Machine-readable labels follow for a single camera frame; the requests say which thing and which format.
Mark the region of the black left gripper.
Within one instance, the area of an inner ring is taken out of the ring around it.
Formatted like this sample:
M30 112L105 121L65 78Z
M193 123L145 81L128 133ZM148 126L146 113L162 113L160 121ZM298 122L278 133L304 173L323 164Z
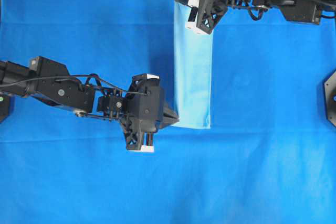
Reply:
M134 76L125 101L125 117L120 124L126 150L153 153L154 134L179 122L178 114L164 102L160 77L148 73Z

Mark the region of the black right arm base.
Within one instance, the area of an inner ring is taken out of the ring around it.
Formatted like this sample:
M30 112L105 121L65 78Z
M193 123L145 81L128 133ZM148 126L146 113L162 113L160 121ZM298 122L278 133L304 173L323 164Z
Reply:
M323 83L326 117L335 127L335 71Z

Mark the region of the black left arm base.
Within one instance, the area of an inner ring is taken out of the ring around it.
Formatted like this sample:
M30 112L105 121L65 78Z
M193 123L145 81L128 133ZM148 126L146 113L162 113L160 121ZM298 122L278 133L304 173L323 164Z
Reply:
M1 94L0 123L3 123L14 109L14 98L7 94Z

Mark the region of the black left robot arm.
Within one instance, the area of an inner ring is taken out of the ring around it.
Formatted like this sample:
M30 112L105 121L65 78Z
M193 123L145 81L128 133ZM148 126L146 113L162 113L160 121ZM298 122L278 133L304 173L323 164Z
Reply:
M28 67L2 61L1 121L8 118L15 95L33 97L80 118L117 121L126 149L133 152L154 152L154 134L179 121L165 100L159 76L149 73L134 76L124 90L94 73L71 75L66 65L41 56Z

